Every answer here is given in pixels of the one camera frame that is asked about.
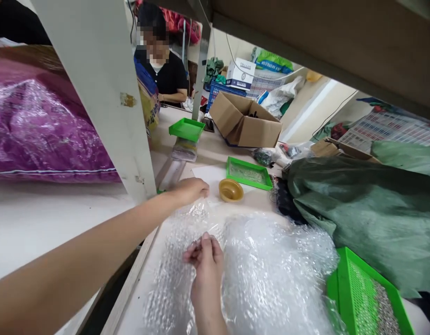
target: black wire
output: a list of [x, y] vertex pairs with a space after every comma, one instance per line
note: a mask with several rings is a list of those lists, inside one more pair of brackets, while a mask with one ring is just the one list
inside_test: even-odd
[[327, 118], [322, 122], [322, 124], [321, 124], [321, 126], [318, 128], [318, 129], [316, 129], [315, 131], [314, 131], [314, 133], [312, 133], [311, 134], [311, 137], [314, 137], [314, 134], [316, 134], [319, 130], [321, 130], [323, 127], [324, 127], [324, 122], [326, 121], [326, 120], [328, 120], [334, 113], [336, 113], [336, 111], [342, 106], [342, 104], [345, 102], [345, 101], [347, 101], [351, 96], [353, 96], [356, 92], [357, 92], [358, 90], [356, 90], [356, 91], [354, 91], [352, 94], [350, 94], [347, 98], [345, 98], [345, 100], [343, 101], [343, 102], [341, 102], [341, 104], [336, 108], [336, 110], [333, 112], [333, 113], [331, 113], [329, 116], [327, 116]]
[[133, 28], [134, 28], [134, 14], [131, 10], [130, 0], [127, 0], [128, 8], [130, 9], [131, 17], [133, 18], [133, 23], [131, 24], [131, 32], [130, 32], [130, 43], [133, 44]]

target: workbench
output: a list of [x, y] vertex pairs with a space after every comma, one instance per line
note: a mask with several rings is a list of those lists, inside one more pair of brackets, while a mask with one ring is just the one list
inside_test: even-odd
[[[166, 162], [165, 155], [171, 152], [176, 140], [175, 136], [168, 134], [168, 127], [183, 117], [190, 118], [191, 113], [173, 107], [161, 109], [160, 124], [156, 130], [161, 142], [151, 154], [154, 166], [158, 167], [159, 161]], [[193, 177], [193, 169], [195, 168], [225, 164], [228, 156], [256, 163], [251, 155], [251, 150], [228, 147], [217, 129], [215, 129], [214, 133], [203, 132], [198, 143], [198, 158], [195, 163], [187, 162], [185, 164], [180, 178]], [[277, 165], [272, 169], [268, 169], [268, 171], [270, 174], [281, 175], [281, 168]], [[239, 203], [224, 203], [211, 207], [209, 211], [210, 221], [222, 226], [225, 218], [230, 215], [259, 212], [265, 213], [278, 223], [287, 223], [287, 219], [276, 212], [275, 203], [272, 202], [270, 196], [270, 192], [260, 189], [247, 192], [244, 195], [244, 199]], [[101, 335], [142, 335], [140, 325], [143, 304], [154, 286], [155, 269], [160, 263], [165, 249], [165, 240], [169, 232], [170, 229], [167, 225], [160, 226], [145, 257], [141, 255], [141, 248], [138, 259], [142, 260], [142, 262], [137, 264], [135, 262]], [[416, 334], [430, 334], [430, 324], [420, 308], [407, 300], [404, 300], [404, 306]]]

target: white box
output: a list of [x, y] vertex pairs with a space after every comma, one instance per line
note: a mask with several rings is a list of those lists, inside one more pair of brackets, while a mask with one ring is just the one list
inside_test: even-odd
[[255, 63], [241, 58], [236, 58], [235, 62], [231, 60], [226, 77], [226, 86], [249, 91], [254, 79], [254, 72]]

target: blue plastic crate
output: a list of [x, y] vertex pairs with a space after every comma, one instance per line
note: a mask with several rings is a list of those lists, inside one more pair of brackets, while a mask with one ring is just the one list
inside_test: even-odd
[[219, 84], [213, 81], [210, 84], [210, 96], [209, 96], [209, 101], [207, 102], [206, 113], [212, 107], [212, 104], [214, 103], [215, 98], [218, 95], [219, 91], [241, 95], [244, 97], [246, 96], [246, 91], [240, 90], [238, 88], [227, 87], [227, 86], [224, 86], [223, 84]]

